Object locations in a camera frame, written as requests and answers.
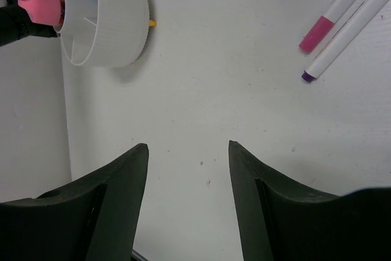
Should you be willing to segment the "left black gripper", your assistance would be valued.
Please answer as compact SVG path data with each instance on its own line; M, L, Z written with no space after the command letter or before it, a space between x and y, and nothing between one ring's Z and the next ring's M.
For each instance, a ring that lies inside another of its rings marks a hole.
M4 1L5 4L1 6L1 46L30 36L58 37L51 26L33 23L27 12L18 5L18 0Z

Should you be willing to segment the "purple capped white pen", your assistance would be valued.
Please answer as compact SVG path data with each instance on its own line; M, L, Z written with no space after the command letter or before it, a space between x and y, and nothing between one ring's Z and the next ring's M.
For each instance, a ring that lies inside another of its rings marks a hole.
M319 78L388 1L364 1L326 47L314 58L312 63L303 72L301 78L307 83L312 83Z

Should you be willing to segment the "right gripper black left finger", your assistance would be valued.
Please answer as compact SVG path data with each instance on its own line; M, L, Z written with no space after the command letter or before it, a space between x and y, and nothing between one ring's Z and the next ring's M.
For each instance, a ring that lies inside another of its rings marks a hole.
M149 151L111 163L37 198L1 204L2 260L141 260L133 249Z

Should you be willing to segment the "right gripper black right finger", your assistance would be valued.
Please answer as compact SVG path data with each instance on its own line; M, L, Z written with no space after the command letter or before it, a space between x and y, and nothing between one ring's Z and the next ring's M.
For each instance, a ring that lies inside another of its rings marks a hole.
M244 260L389 260L390 189L336 196L299 183L230 141Z

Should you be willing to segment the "pink capped white pen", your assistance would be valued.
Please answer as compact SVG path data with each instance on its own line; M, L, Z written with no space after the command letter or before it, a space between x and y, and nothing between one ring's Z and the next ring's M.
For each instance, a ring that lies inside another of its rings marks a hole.
M343 16L355 0L333 0L299 44L299 49L309 54L328 35L336 22Z

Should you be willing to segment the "pink glue bottle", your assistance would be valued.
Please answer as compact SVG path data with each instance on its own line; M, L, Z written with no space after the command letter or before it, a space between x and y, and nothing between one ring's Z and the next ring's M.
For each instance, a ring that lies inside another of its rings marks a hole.
M65 0L18 0L33 23L58 26L64 23Z

